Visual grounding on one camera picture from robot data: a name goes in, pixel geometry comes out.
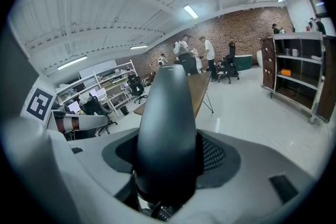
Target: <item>red brick wall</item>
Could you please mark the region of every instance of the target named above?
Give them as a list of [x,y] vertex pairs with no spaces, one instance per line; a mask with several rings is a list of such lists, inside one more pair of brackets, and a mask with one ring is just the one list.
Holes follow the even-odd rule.
[[[189,48],[197,48],[199,55],[205,53],[204,44],[199,41],[200,36],[205,36],[214,46],[216,53],[215,62],[221,60],[222,55],[227,55],[228,44],[233,40],[236,44],[236,55],[252,54],[256,62],[257,51],[260,50],[259,38],[272,35],[272,24],[284,28],[288,33],[292,32],[291,21],[286,8],[256,8],[241,10],[222,15],[199,23],[192,28],[179,32],[164,42],[156,45],[144,54],[131,57],[139,76],[143,77],[151,71],[159,68],[158,59],[164,53],[168,61],[173,63],[176,56],[173,53],[173,44],[181,40],[183,35],[189,34],[187,41]],[[116,60],[118,65],[128,62],[130,58]],[[202,59],[203,67],[207,67],[206,59]]]

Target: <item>glossy floor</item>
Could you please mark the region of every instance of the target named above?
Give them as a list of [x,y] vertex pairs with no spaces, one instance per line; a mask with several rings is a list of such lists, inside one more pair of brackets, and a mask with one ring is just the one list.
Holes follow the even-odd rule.
[[[234,136],[267,145],[302,167],[315,178],[323,171],[335,145],[336,112],[329,124],[317,120],[312,125],[308,116],[283,99],[270,98],[262,89],[262,69],[242,71],[240,80],[211,82],[208,95],[214,113],[202,104],[196,118],[198,129]],[[127,105],[130,114],[119,118],[112,133],[139,127],[141,116],[133,113],[139,106]]]

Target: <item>wooden table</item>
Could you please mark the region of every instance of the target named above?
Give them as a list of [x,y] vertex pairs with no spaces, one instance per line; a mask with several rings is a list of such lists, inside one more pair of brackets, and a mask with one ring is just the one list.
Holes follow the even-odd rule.
[[[189,89],[191,93],[191,99],[193,102],[195,118],[199,112],[199,109],[201,108],[203,98],[208,88],[209,81],[210,81],[210,75],[211,75],[211,72],[207,72],[207,73],[201,73],[201,74],[192,75],[192,76],[187,77]],[[145,109],[145,105],[146,103],[143,103],[141,106],[139,106],[137,109],[134,110],[134,113],[141,116]],[[212,107],[210,108],[207,104],[206,106],[213,113]]]

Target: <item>black pants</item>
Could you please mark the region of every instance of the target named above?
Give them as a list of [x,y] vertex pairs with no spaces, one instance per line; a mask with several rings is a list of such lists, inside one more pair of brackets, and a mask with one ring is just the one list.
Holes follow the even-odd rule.
[[215,59],[208,60],[208,64],[209,64],[209,70],[211,71],[211,77],[213,79],[217,79],[217,72],[216,72],[216,68],[215,68],[215,65],[214,65],[214,60]]

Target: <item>shelving unit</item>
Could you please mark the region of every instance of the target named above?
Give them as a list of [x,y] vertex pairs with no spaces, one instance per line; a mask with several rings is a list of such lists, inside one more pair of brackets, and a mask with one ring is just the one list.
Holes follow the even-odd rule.
[[[104,73],[108,73],[108,72],[112,72],[113,70],[116,70],[116,69],[121,69],[122,67],[127,67],[128,66],[132,66],[130,68],[130,70],[125,70],[125,71],[122,71],[122,72],[119,72],[119,73],[116,73],[116,74],[113,74],[112,76],[108,76],[107,78],[103,78],[103,79],[99,79],[100,75],[101,74],[104,74]],[[77,80],[75,81],[74,83],[66,86],[65,88],[61,89],[60,91],[56,92],[56,95],[60,96],[62,93],[66,92],[67,90],[70,90],[72,89],[73,87],[77,86],[77,85],[80,85],[82,83],[84,83],[85,81],[89,80],[89,79],[92,79],[94,78],[96,83],[94,83],[93,85],[90,85],[89,87],[86,87],[84,90],[80,91],[80,92],[77,92],[69,97],[67,97],[66,99],[62,100],[60,102],[60,104],[64,104],[64,103],[67,103],[67,102],[70,102],[73,98],[79,96],[80,94],[86,92],[86,91],[89,91],[91,90],[92,88],[94,87],[98,87],[99,89],[102,89],[102,88],[105,88],[105,90],[108,92],[114,88],[117,88],[117,87],[120,87],[121,85],[123,85],[126,81],[127,81],[127,77],[126,78],[121,78],[121,79],[118,79],[116,81],[112,81],[114,78],[117,78],[117,77],[120,77],[120,76],[123,76],[125,74],[128,74],[130,72],[134,72],[135,75],[137,76],[137,71],[135,70],[135,67],[133,65],[133,62],[132,60],[130,60],[130,62],[127,62],[127,63],[123,63],[121,65],[118,65],[116,67],[113,67],[109,70],[105,70],[105,71],[102,71],[102,72],[99,72],[99,73],[95,73],[93,72],[92,75],[89,75],[83,79],[80,79],[80,80]],[[125,95],[125,100],[121,101],[120,103],[118,103],[117,105],[113,105],[113,103],[111,102],[111,100],[109,100],[107,103],[108,105],[112,108],[112,110],[117,114],[118,117],[120,117],[120,114],[118,113],[117,111],[117,107],[119,107],[120,105],[126,103],[126,102],[129,102],[131,100],[131,97],[129,96],[129,94],[126,92],[125,89],[120,89],[121,92],[118,93],[118,94],[115,94],[112,96],[112,98],[116,98],[116,97],[119,97],[121,95]]]
[[[321,33],[277,34],[263,39],[264,84],[262,87],[310,113],[309,122],[316,121],[318,93],[321,91],[324,44]],[[299,56],[286,55],[297,49]],[[290,76],[281,69],[291,70]]]

